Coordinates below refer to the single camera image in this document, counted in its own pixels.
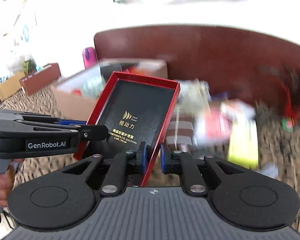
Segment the person's left hand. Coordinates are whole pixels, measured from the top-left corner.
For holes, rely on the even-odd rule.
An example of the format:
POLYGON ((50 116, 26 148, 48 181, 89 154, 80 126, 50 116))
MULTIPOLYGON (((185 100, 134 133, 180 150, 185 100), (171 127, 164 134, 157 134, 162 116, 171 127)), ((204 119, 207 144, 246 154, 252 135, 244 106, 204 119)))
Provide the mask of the person's left hand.
POLYGON ((13 190, 15 170, 12 164, 5 173, 0 174, 0 207, 7 207, 7 199, 13 190))

